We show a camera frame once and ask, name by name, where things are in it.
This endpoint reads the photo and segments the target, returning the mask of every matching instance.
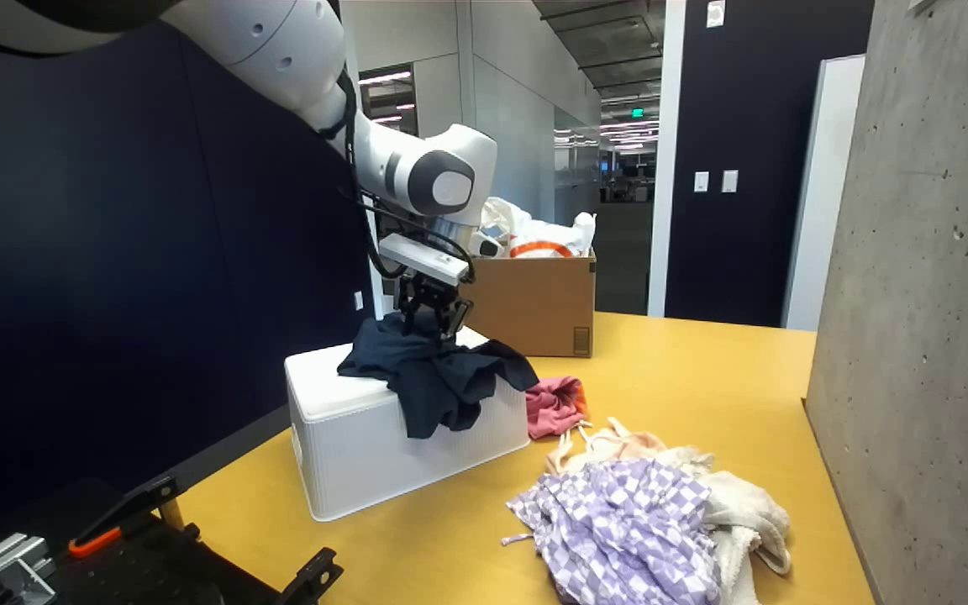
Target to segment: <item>white plastic box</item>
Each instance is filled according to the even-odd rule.
[[[458,333],[460,345],[485,341],[471,329]],[[529,444],[525,393],[501,378],[471,429],[439,426],[429,439],[410,439],[387,384],[338,375],[350,349],[339,345],[286,359],[293,453],[315,520],[356,513]]]

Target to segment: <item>yellow table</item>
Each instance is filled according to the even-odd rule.
[[[611,313],[597,314],[595,332],[591,360],[533,359],[534,368],[581,378],[600,424],[614,416],[668,445],[714,452],[715,470],[768,490],[791,514],[794,567],[780,578],[754,558],[765,605],[872,603],[800,402],[815,334]],[[503,503],[533,485],[554,445],[534,443],[318,523],[308,516],[286,432],[178,502],[208,546],[280,589],[320,547],[334,548],[346,572],[324,605],[553,604],[531,541],[501,547],[499,540],[525,531]]]

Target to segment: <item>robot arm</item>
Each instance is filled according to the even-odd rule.
[[[349,155],[361,187],[418,217],[438,219],[442,233],[467,244],[492,186],[495,141],[460,125],[419,139],[365,118],[345,74],[345,32],[327,0],[0,0],[0,50],[71,53],[155,19]],[[468,264],[400,236],[388,236],[379,248],[416,271],[416,291],[430,292],[425,303],[449,315],[441,323],[452,324],[450,333],[457,330],[467,309],[435,305],[464,307],[456,288]]]

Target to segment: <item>purple checkered fabric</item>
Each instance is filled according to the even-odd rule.
[[[710,493],[656,460],[608,460],[544,475],[507,506],[533,530],[562,602],[718,605]]]

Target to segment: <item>pink cloth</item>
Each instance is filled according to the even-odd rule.
[[[561,435],[584,420],[585,390],[574,376],[545,378],[525,392],[529,437]]]

